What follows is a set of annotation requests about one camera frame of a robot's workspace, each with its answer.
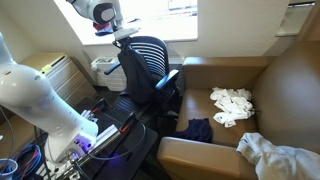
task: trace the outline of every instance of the dark blue cloth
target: dark blue cloth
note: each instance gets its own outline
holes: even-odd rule
[[[176,132],[174,136],[181,139],[211,143],[212,134],[209,119],[204,118],[189,120],[189,127],[184,131]]]

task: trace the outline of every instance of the floor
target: floor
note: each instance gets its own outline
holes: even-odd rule
[[[112,104],[119,94],[119,92],[109,91],[106,87],[95,86],[95,89],[99,94],[97,99],[105,98],[110,104]],[[172,98],[165,106],[164,112],[178,114],[181,101],[182,96]],[[161,165],[158,163],[156,154],[161,138],[164,136],[170,136],[174,133],[176,121],[174,118],[161,117],[155,122],[156,125],[155,123],[150,123],[146,124],[146,126],[153,130],[157,129],[159,136],[158,142],[151,149],[150,154],[146,157],[145,162],[141,165],[140,170],[137,172],[133,180],[170,180],[170,177],[166,175]]]

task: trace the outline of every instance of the cable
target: cable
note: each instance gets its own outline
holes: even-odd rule
[[[38,131],[37,131],[37,127],[36,126],[33,126],[33,129],[34,129],[34,135],[36,136],[36,141],[38,143],[38,145],[40,146],[40,152],[43,154],[42,156],[42,162],[44,164],[44,167],[46,169],[46,174],[48,176],[48,179],[51,180],[51,177],[50,177],[50,169],[48,168],[48,165],[47,165],[47,161],[46,161],[46,158],[45,158],[45,153],[44,153],[44,149],[42,147],[42,144],[43,144],[43,139],[42,139],[42,143],[40,143],[40,140],[39,140],[39,136],[38,136]]]
[[[28,176],[30,173],[32,173],[39,165],[42,155],[38,145],[26,145],[22,150],[14,155],[13,159],[16,162],[18,162],[19,160],[23,160],[25,156],[32,151],[33,155],[31,159],[24,165],[19,165],[17,171],[14,173],[13,179],[23,179],[25,176]]]
[[[79,174],[86,180],[91,180],[91,178],[81,169],[78,161],[75,161],[73,167],[79,172]]]
[[[11,148],[10,148],[10,151],[8,153],[8,158],[7,158],[7,161],[5,163],[5,165],[3,167],[7,167],[8,163],[9,163],[9,159],[10,159],[10,154],[13,152],[13,147],[14,147],[14,133],[13,133],[13,128],[12,128],[12,125],[8,119],[8,117],[6,116],[6,114],[3,112],[2,110],[2,107],[0,106],[0,110],[1,110],[1,113],[3,114],[3,117],[5,118],[5,120],[7,121],[9,127],[10,127],[10,131],[11,131]],[[0,172],[0,175],[2,175],[4,173],[6,168],[3,168],[2,171]]]
[[[109,161],[109,160],[113,160],[113,159],[117,159],[117,158],[120,158],[120,157],[123,157],[129,153],[131,153],[133,150],[135,150],[143,141],[144,137],[146,136],[146,127],[144,124],[142,124],[141,122],[139,122],[141,125],[142,125],[142,128],[143,128],[143,135],[142,135],[142,138],[140,139],[140,141],[131,149],[129,149],[127,152],[119,155],[119,156],[116,156],[116,157],[111,157],[111,158],[99,158],[99,157],[96,157],[92,154],[90,154],[89,152],[87,153],[87,155],[92,158],[92,159],[96,159],[96,160],[100,160],[100,161]]]

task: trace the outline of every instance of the black cable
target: black cable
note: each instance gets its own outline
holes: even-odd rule
[[[40,143],[39,136],[38,136],[38,132],[37,132],[37,127],[36,127],[36,126],[33,126],[33,129],[34,129],[34,134],[35,134],[35,136],[36,136],[36,141],[37,141],[37,143],[38,143],[38,145],[39,145],[39,147],[40,147],[40,152],[41,152],[41,154],[42,154],[41,159],[42,159],[43,165],[44,165],[44,167],[45,167],[45,169],[46,169],[46,173],[45,173],[45,174],[47,174],[48,179],[51,180],[51,177],[50,177],[50,169],[48,168],[47,161],[46,161],[46,157],[45,157],[45,154],[44,154],[44,149],[43,149],[43,146],[42,146],[43,139],[42,139],[42,143]]]
[[[5,171],[5,167],[7,167],[8,163],[9,163],[9,159],[10,159],[10,154],[13,152],[13,147],[14,147],[14,133],[13,133],[13,128],[12,128],[12,125],[8,119],[8,117],[6,116],[6,114],[3,112],[2,110],[2,107],[0,106],[0,110],[1,110],[1,113],[3,114],[3,117],[5,118],[5,120],[7,121],[9,127],[10,127],[10,131],[11,131],[11,148],[10,148],[10,151],[8,153],[8,158],[7,158],[7,161],[5,163],[5,165],[3,166],[4,168],[2,169],[2,171],[0,172],[0,175],[2,175]]]
[[[91,178],[81,169],[78,161],[75,161],[73,167],[79,172],[80,176],[82,176],[86,180],[91,180]]]
[[[142,141],[144,140],[144,137],[146,136],[146,127],[145,127],[145,125],[143,123],[141,123],[141,122],[139,122],[139,123],[142,125],[142,128],[143,128],[142,138],[140,139],[140,141],[133,148],[129,149],[127,152],[125,152],[125,153],[123,153],[123,154],[121,154],[119,156],[111,157],[111,158],[99,158],[99,157],[96,157],[96,156],[90,154],[89,152],[87,153],[87,155],[92,159],[100,160],[100,161],[109,161],[109,160],[117,159],[117,158],[120,158],[120,157],[128,155],[129,153],[131,153],[133,150],[135,150],[142,143]]]

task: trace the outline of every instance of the mesh backrest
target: mesh backrest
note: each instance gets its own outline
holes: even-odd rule
[[[167,48],[162,40],[150,36],[138,36],[130,40],[130,46],[139,51],[147,62],[154,83],[169,73]]]

